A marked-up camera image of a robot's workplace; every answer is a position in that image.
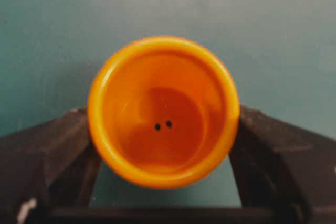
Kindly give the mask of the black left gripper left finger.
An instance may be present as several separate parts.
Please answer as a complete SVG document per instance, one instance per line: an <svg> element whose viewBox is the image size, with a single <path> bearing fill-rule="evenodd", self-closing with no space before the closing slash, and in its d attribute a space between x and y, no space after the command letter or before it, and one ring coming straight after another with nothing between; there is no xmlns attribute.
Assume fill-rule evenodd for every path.
<svg viewBox="0 0 336 224"><path fill-rule="evenodd" d="M23 223L33 207L88 207L101 158L87 109L1 137L1 223Z"/></svg>

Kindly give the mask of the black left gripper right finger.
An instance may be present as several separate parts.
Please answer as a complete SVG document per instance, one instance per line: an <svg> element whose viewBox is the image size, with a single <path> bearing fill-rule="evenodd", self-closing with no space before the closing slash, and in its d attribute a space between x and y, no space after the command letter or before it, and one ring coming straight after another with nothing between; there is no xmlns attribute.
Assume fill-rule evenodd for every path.
<svg viewBox="0 0 336 224"><path fill-rule="evenodd" d="M242 106L229 157L243 207L335 223L335 140Z"/></svg>

